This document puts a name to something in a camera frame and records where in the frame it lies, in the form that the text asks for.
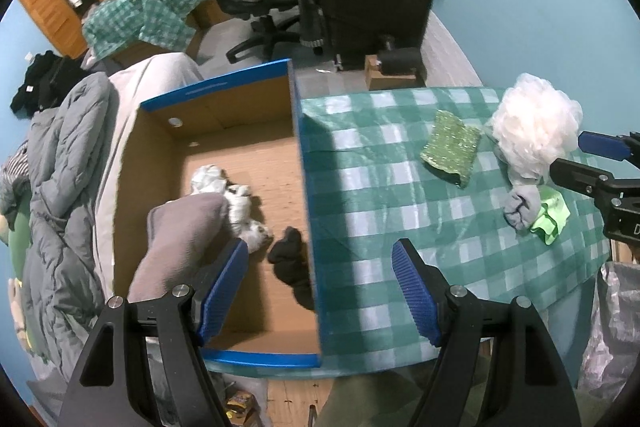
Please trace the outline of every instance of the mauve towel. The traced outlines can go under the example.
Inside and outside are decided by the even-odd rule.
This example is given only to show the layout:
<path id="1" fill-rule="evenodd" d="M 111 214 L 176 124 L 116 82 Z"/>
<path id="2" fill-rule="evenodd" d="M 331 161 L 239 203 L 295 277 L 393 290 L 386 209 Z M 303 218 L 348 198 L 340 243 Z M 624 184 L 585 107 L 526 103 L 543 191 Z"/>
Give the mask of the mauve towel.
<path id="1" fill-rule="evenodd" d="M 129 287 L 129 302 L 157 299 L 186 282 L 228 212 L 222 194 L 204 192 L 153 208 L 146 220 L 149 249 Z"/>

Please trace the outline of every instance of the chair base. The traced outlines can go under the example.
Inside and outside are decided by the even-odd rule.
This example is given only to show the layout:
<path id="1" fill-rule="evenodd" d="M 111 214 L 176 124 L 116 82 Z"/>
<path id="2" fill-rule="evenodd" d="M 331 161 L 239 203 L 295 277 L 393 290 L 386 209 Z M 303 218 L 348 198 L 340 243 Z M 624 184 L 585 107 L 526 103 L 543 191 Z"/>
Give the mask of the chair base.
<path id="1" fill-rule="evenodd" d="M 273 57 L 273 49 L 278 42 L 300 42 L 300 34 L 287 31 L 299 21 L 299 15 L 278 24 L 273 22 L 271 15 L 260 17 L 260 19 L 251 23 L 251 28 L 256 34 L 226 52 L 227 60 L 231 64 L 235 64 L 238 60 L 241 60 L 241 58 L 238 58 L 238 54 L 256 46 L 262 46 L 262 60 L 269 62 Z"/>

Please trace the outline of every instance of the silver bolt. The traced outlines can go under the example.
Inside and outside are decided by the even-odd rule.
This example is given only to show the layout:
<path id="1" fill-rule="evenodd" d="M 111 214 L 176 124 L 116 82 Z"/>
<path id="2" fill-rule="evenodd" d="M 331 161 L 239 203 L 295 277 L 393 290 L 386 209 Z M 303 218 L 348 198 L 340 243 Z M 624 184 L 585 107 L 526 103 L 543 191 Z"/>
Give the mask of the silver bolt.
<path id="1" fill-rule="evenodd" d="M 516 304 L 521 308 L 528 308 L 529 306 L 531 306 L 531 301 L 528 297 L 525 297 L 524 295 L 518 295 L 516 297 Z"/>
<path id="2" fill-rule="evenodd" d="M 190 290 L 191 289 L 186 284 L 178 284 L 177 286 L 174 286 L 171 293 L 174 297 L 184 297 Z"/>
<path id="3" fill-rule="evenodd" d="M 111 297 L 111 299 L 107 301 L 107 306 L 112 310 L 114 310 L 122 306 L 123 302 L 124 302 L 124 299 L 122 297 L 118 295 L 114 295 L 113 297 Z"/>
<path id="4" fill-rule="evenodd" d="M 454 297 L 464 297 L 466 295 L 466 288 L 456 284 L 450 288 L 451 295 Z"/>

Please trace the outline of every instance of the green checkered tablecloth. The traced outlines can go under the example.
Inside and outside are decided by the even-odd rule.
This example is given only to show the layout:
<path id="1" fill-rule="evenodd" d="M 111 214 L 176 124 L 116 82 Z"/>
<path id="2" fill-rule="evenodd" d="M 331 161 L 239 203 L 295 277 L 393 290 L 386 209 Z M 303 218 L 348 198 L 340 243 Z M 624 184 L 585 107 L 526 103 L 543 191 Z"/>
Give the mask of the green checkered tablecloth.
<path id="1" fill-rule="evenodd" d="M 185 17 L 204 0 L 106 0 L 82 26 L 101 60 L 136 41 L 183 52 L 195 35 Z"/>
<path id="2" fill-rule="evenodd" d="M 418 335 L 391 267 L 391 247 L 400 237 L 411 239 L 449 283 L 483 299 L 527 295 L 539 311 L 604 263 L 609 242 L 602 218 L 580 194 L 560 189 L 572 215 L 550 247 L 507 224 L 502 205 L 510 185 L 486 136 L 466 188 L 444 182 L 420 160 L 438 109 L 482 126 L 501 95 L 425 88 L 301 101 L 322 367 L 286 377 L 367 373 L 436 356 Z M 595 165 L 580 152 L 572 159 Z"/>

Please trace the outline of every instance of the blue wall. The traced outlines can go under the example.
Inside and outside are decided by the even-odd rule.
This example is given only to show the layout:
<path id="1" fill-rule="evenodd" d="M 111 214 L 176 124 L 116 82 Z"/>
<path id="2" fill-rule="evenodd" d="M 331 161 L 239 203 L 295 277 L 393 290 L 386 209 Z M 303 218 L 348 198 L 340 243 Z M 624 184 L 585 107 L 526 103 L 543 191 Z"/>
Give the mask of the blue wall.
<path id="1" fill-rule="evenodd" d="M 22 5 L 14 0 L 0 21 L 0 163 L 15 152 L 29 130 L 29 120 L 17 119 L 9 108 L 29 66 L 24 57 L 30 52 L 35 55 L 53 49 Z M 10 277 L 14 275 L 9 249 L 0 242 L 0 362 L 22 399 L 30 403 L 31 391 L 26 381 L 33 380 L 34 376 L 27 355 L 14 332 L 7 294 L 7 281 Z"/>
<path id="2" fill-rule="evenodd" d="M 535 74 L 580 102 L 584 129 L 640 130 L 640 21 L 627 0 L 434 0 L 433 10 L 485 85 Z"/>

